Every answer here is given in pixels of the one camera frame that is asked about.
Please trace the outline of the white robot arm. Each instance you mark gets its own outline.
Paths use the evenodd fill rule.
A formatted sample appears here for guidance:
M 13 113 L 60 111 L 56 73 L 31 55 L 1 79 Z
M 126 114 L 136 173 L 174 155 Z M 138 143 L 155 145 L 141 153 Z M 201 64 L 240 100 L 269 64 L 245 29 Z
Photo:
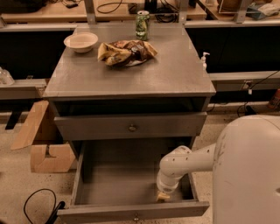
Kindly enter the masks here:
M 280 224 L 280 117 L 247 115 L 217 142 L 179 146 L 159 164 L 157 188 L 173 193 L 191 172 L 213 173 L 213 224 Z

